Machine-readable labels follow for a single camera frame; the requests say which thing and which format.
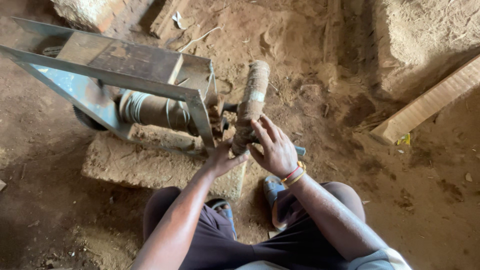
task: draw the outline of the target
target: white tape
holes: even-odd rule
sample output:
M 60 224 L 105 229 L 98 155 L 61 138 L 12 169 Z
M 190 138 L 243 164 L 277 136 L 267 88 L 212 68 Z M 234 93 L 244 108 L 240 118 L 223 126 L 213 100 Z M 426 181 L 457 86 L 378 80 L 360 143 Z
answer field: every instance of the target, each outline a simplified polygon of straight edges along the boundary
M 249 96 L 244 96 L 242 102 L 247 102 L 255 100 L 258 102 L 263 102 L 265 100 L 265 94 L 258 91 L 252 91 Z

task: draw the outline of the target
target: hand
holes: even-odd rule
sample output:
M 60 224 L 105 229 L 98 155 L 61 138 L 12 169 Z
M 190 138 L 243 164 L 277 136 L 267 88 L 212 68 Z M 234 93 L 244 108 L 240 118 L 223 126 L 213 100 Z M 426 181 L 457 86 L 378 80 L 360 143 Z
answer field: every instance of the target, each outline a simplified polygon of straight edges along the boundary
M 261 125 L 252 119 L 252 128 L 264 148 L 264 153 L 251 144 L 248 145 L 248 149 L 260 166 L 280 178 L 285 178 L 298 167 L 295 147 L 287 135 L 268 117 L 262 116 L 260 121 Z
M 221 142 L 215 149 L 215 153 L 207 159 L 207 162 L 202 167 L 202 170 L 211 173 L 214 178 L 220 177 L 233 169 L 233 167 L 240 165 L 248 160 L 248 155 L 230 159 L 228 151 L 232 147 L 233 138 Z

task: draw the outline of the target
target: t-shirt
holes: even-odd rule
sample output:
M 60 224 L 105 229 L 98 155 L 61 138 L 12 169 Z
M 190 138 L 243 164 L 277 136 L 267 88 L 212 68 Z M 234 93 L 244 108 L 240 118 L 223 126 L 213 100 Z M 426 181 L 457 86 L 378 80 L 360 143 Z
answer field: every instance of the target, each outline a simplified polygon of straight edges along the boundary
M 254 261 L 236 270 L 288 270 L 268 261 Z M 391 248 L 379 251 L 365 257 L 356 258 L 350 262 L 348 270 L 411 270 L 402 256 Z

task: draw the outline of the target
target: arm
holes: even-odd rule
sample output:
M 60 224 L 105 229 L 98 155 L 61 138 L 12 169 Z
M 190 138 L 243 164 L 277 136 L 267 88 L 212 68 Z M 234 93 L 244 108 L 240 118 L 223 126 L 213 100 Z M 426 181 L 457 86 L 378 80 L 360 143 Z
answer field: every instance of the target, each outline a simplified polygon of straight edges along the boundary
M 287 177 L 297 167 L 297 154 L 289 138 L 266 116 L 262 125 L 252 121 L 252 127 L 264 148 L 264 154 L 249 145 L 253 158 L 266 170 L 280 178 Z M 289 180 L 303 172 L 298 169 Z M 388 246 L 339 200 L 305 173 L 289 186 L 318 229 L 332 246 L 348 261 L 370 255 Z
M 193 176 L 138 253 L 132 270 L 178 269 L 187 255 L 200 211 L 215 178 L 245 162 L 247 155 L 228 158 L 232 140 L 221 143 Z

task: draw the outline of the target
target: man's right hand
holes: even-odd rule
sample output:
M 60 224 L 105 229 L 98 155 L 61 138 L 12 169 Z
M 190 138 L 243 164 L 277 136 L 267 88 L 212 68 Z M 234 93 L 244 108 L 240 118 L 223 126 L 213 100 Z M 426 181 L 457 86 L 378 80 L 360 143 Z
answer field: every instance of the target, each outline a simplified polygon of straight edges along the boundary
M 262 154 L 257 148 L 249 144 L 252 157 L 267 171 L 279 178 L 285 178 L 297 167 L 297 152 L 290 139 L 283 131 L 266 117 L 260 117 L 261 124 L 252 119 L 252 128 L 264 148 Z

